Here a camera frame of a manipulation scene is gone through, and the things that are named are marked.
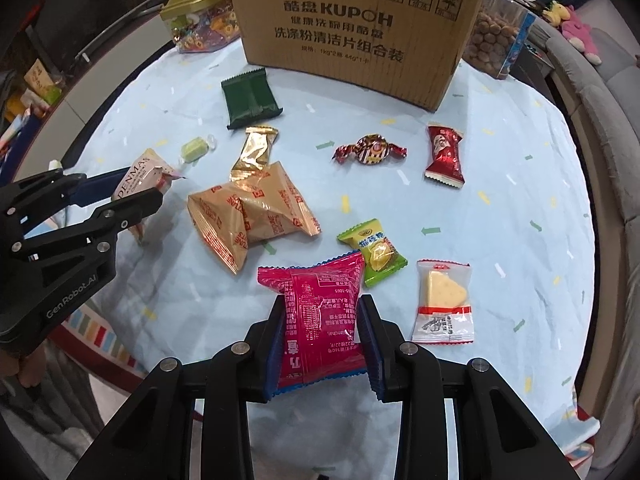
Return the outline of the beige pink snack packet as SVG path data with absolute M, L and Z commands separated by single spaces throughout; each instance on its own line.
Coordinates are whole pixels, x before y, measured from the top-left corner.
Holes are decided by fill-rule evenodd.
M 149 188 L 156 188 L 165 194 L 172 182 L 181 178 L 177 169 L 165 162 L 152 148 L 147 148 L 127 169 L 111 199 L 121 200 Z

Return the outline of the dark green snack packet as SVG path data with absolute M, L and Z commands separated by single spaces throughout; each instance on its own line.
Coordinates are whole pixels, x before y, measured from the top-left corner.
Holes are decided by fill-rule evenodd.
M 263 67 L 224 80 L 221 89 L 228 108 L 229 130 L 251 126 L 260 120 L 278 117 L 283 112 L 269 87 Z

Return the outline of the red twisted wrapper candy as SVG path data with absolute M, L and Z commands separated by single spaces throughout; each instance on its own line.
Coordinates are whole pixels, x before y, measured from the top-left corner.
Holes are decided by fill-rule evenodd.
M 395 143 L 388 142 L 384 136 L 377 133 L 367 134 L 356 143 L 339 146 L 332 159 L 339 164 L 344 164 L 347 159 L 353 157 L 361 165 L 374 166 L 391 158 L 405 159 L 408 151 Z

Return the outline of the clear packet cheese triangle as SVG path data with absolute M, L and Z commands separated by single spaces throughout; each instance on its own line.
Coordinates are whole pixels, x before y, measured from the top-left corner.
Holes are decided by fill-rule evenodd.
M 472 344 L 475 330 L 469 263 L 421 259 L 419 303 L 411 341 L 415 344 Z

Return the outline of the green yellow snack packet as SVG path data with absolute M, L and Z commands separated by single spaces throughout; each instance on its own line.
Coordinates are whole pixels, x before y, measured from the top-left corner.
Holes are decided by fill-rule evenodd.
M 363 284 L 372 287 L 403 269 L 408 260 L 386 236 L 381 222 L 371 219 L 356 224 L 337 235 L 336 239 L 363 256 Z

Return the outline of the small green wrapped candy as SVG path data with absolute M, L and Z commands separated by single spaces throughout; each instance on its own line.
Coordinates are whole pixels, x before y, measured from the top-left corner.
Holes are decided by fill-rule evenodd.
M 180 148 L 181 161 L 184 164 L 192 164 L 192 162 L 196 162 L 209 152 L 213 151 L 216 146 L 217 141 L 214 136 L 206 136 L 205 138 L 197 136 L 183 144 Z

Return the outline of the orange triangular snack bag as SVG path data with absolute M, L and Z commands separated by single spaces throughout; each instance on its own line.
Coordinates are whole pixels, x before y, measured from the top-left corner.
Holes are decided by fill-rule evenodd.
M 186 206 L 205 244 L 234 274 L 242 270 L 250 245 L 294 232 L 321 233 L 319 221 L 280 162 L 191 194 Z

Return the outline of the gold small snack packet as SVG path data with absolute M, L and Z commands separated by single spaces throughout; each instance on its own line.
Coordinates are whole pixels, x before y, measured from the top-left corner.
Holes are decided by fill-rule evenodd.
M 230 180 L 246 179 L 268 166 L 278 135 L 279 130 L 270 126 L 247 127 L 240 156 L 230 170 Z

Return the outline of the red snack packet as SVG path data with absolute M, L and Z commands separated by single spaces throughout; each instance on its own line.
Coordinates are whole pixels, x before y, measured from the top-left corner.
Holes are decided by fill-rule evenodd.
M 465 184 L 459 155 L 462 135 L 454 128 L 442 125 L 429 125 L 427 133 L 432 146 L 432 160 L 424 171 L 424 177 L 452 188 L 462 188 Z

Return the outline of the gold lid candy jar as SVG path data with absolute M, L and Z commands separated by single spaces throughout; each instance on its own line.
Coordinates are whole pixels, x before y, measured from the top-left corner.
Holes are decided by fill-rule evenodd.
M 168 0 L 160 18 L 180 53 L 215 52 L 240 36 L 232 0 Z

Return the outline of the grey curved sofa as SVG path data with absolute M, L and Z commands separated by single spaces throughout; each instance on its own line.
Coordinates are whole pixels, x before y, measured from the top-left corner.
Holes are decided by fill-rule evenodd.
M 600 420 L 592 473 L 623 477 L 639 457 L 639 69 L 606 32 L 589 63 L 538 18 L 530 39 L 550 58 L 552 91 L 577 138 L 597 232 L 592 341 L 578 399 Z

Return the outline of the brown cardboard box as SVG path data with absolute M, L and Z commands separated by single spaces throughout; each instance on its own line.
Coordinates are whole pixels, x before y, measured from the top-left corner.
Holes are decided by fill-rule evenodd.
M 482 0 L 232 0 L 248 62 L 356 84 L 434 112 Z

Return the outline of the clear jar of nuts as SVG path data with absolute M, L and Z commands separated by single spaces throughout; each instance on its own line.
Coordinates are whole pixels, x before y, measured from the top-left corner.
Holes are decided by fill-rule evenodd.
M 506 79 L 535 18 L 514 0 L 482 0 L 462 58 L 495 79 Z

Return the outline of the pink plush toy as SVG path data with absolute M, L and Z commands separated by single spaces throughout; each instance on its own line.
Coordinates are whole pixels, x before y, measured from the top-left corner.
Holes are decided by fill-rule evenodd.
M 591 27 L 578 18 L 572 6 L 566 7 L 568 18 L 562 21 L 563 37 L 593 66 L 602 64 L 598 48 L 591 37 Z

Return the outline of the yellow plush toy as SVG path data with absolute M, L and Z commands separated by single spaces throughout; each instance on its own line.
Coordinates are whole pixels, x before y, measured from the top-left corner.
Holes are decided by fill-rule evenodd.
M 559 28 L 570 20 L 570 10 L 561 3 L 552 0 L 547 9 L 542 11 L 542 17 L 554 28 Z

